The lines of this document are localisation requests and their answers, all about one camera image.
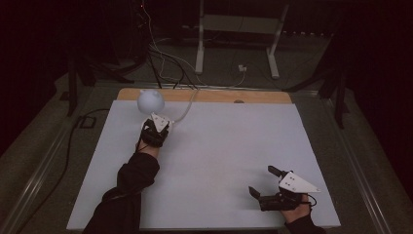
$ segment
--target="dark background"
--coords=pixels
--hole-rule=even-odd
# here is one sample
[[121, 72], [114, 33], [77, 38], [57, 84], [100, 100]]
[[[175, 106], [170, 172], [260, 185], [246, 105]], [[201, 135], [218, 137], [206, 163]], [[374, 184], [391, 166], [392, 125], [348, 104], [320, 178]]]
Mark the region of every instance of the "dark background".
[[[112, 12], [105, 12], [94, 0], [17, 0], [0, 4], [4, 13], [0, 16], [3, 154], [55, 94], [54, 81], [67, 72], [68, 49], [81, 45], [97, 59], [116, 61], [122, 56], [122, 48], [111, 40], [110, 31], [117, 23], [121, 27], [131, 17], [139, 16], [131, 15], [127, 0], [100, 1], [108, 9], [117, 6]], [[272, 15], [274, 4], [270, 0], [210, 0], [206, 1], [206, 11], [262, 17]], [[153, 22], [171, 37], [185, 35], [181, 25], [191, 27], [198, 23], [198, 1], [148, 0], [147, 6]], [[408, 186], [413, 156], [413, 20], [407, 14], [408, 6], [402, 0], [292, 1], [284, 30], [287, 35], [336, 35], [319, 69], [346, 64], [347, 87], [354, 91], [358, 105], [413, 199], [413, 188]]]

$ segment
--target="white table surface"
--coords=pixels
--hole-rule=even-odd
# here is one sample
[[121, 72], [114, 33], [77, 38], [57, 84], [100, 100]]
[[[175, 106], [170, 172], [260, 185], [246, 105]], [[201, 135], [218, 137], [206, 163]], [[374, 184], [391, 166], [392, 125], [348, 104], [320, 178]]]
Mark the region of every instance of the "white table surface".
[[[170, 101], [160, 114], [177, 119], [188, 102]], [[67, 229], [83, 229], [105, 191], [134, 152], [147, 116], [132, 100], [115, 100], [79, 192]], [[142, 194], [141, 229], [255, 229], [282, 227], [279, 212], [261, 212], [249, 195], [278, 192], [272, 165], [294, 171], [321, 190], [312, 218], [339, 226], [328, 189], [294, 104], [194, 102], [172, 126], [159, 156], [155, 183]]]

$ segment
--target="floor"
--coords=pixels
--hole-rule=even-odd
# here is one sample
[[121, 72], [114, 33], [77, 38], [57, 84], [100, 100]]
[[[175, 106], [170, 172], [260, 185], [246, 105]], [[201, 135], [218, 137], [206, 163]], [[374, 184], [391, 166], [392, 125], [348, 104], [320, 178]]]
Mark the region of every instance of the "floor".
[[[206, 43], [205, 71], [199, 76], [189, 65], [195, 64], [196, 40], [174, 42], [157, 38], [156, 41], [153, 50], [177, 57], [198, 88], [273, 91], [310, 77], [329, 42], [326, 38], [311, 35], [283, 35], [276, 52], [281, 78], [273, 80], [265, 57], [265, 39], [240, 43], [220, 35], [211, 38]], [[162, 70], [161, 83], [164, 88], [172, 88], [181, 78], [181, 69], [168, 61], [162, 69], [162, 59], [157, 57], [153, 56], [153, 60], [158, 71]], [[239, 64], [246, 66], [245, 72], [238, 70]], [[19, 233], [79, 233], [66, 230], [65, 226], [107, 111], [99, 110], [93, 114], [96, 125], [92, 129], [72, 129], [77, 116], [109, 108], [122, 88], [158, 87], [153, 69], [147, 63], [126, 76], [135, 81], [134, 84], [120, 84], [102, 74], [97, 77], [93, 87], [78, 83], [79, 104], [71, 117], [66, 116], [67, 101], [60, 100], [67, 91], [67, 75], [58, 79], [57, 94], [0, 158], [0, 222], [4, 233], [15, 233], [20, 226], [23, 228]], [[340, 227], [327, 229], [327, 233], [413, 233], [413, 205], [358, 108], [352, 91], [346, 93], [348, 111], [343, 115], [345, 128], [341, 130], [333, 119], [334, 97], [320, 99], [317, 95], [321, 84], [317, 82], [292, 93], [291, 97], [300, 112], [342, 223]], [[178, 88], [188, 86], [191, 84], [187, 79], [177, 85]], [[65, 175], [59, 186], [42, 204], [62, 172]], [[31, 216], [39, 206], [40, 209]], [[274, 233], [274, 230], [240, 233]]]

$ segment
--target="white ball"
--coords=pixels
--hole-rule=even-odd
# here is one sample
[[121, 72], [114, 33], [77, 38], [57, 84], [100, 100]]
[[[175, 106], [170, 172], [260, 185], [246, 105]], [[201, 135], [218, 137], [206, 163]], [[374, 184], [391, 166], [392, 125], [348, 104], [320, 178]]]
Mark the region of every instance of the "white ball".
[[141, 90], [137, 99], [137, 108], [144, 114], [159, 113], [164, 109], [165, 101], [156, 90]]

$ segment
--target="black sleeve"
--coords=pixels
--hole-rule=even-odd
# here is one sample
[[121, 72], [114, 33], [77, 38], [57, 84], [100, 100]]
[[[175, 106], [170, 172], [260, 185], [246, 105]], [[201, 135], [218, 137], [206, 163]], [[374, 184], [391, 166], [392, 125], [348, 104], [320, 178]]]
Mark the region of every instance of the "black sleeve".
[[119, 170], [117, 186], [103, 195], [83, 233], [137, 233], [140, 223], [140, 192], [154, 183], [159, 169], [156, 158], [145, 153], [134, 153]]
[[315, 226], [308, 214], [306, 216], [300, 217], [297, 220], [286, 223], [286, 228], [291, 232], [291, 234], [325, 234], [325, 230], [321, 227]]

